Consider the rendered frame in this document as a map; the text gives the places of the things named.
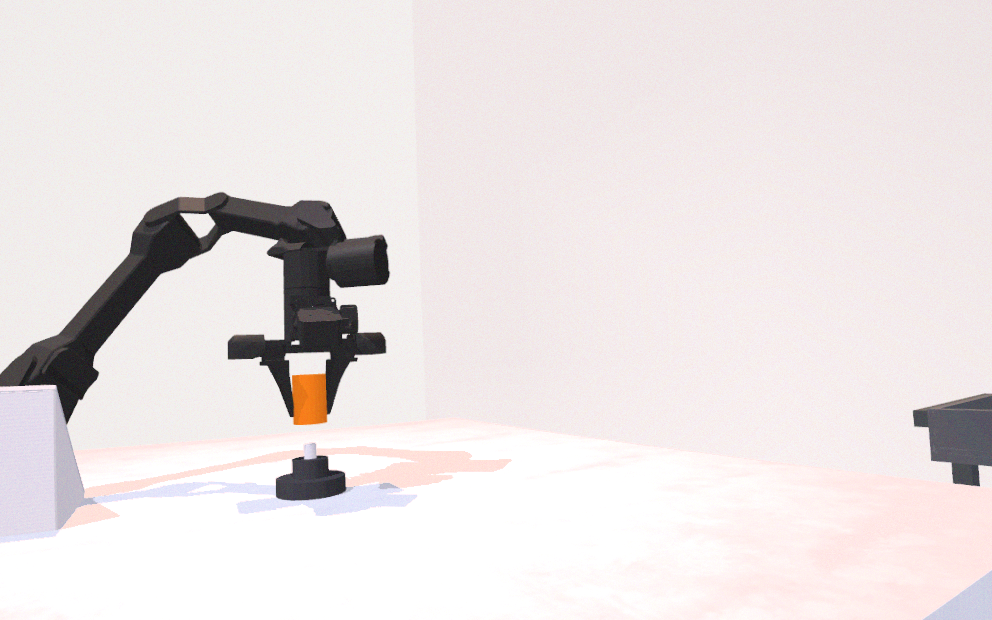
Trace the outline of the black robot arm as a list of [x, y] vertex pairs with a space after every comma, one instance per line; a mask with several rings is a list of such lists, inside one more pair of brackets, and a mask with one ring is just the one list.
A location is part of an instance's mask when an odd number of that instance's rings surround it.
[[[182, 213], [209, 214], [215, 225], [198, 238]], [[267, 255], [283, 260], [283, 290], [331, 290], [330, 278], [340, 288], [384, 285], [389, 278], [384, 235], [346, 239], [326, 201], [281, 206], [225, 192], [176, 197], [146, 212], [132, 234], [129, 255], [61, 333], [30, 345], [4, 369], [0, 387], [56, 385], [67, 425], [99, 376], [93, 368], [97, 351], [154, 281], [209, 252], [232, 231], [278, 240]], [[308, 306], [307, 298], [298, 298], [292, 330], [302, 348], [340, 346], [342, 334], [358, 333], [358, 308], [340, 305], [338, 310], [334, 297], [326, 297], [324, 306]]]

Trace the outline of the orange knob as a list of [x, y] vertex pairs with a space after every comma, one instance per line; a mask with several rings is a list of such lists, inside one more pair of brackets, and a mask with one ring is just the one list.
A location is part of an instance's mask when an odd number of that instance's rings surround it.
[[292, 375], [294, 425], [327, 422], [326, 373]]

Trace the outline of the dark grey round pedestal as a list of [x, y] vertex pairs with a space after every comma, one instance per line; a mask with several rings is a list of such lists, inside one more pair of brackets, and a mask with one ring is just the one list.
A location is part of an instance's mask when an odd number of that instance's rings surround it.
[[344, 493], [346, 474], [329, 470], [329, 457], [316, 454], [316, 443], [304, 445], [304, 456], [291, 460], [293, 473], [276, 479], [280, 500], [318, 500]]

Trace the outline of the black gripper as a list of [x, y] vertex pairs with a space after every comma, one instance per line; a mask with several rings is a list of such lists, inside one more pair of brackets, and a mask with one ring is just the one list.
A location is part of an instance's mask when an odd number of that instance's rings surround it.
[[228, 341], [228, 360], [262, 357], [260, 366], [267, 366], [276, 381], [290, 417], [294, 417], [294, 404], [286, 353], [330, 353], [326, 359], [326, 406], [330, 415], [341, 382], [341, 377], [351, 362], [359, 355], [386, 354], [386, 342], [381, 332], [349, 334], [340, 346], [315, 346], [302, 348], [292, 345], [292, 318], [298, 298], [307, 298], [308, 306], [324, 306], [325, 298], [332, 297], [325, 288], [291, 288], [283, 290], [284, 340], [265, 339], [264, 335], [234, 334]]

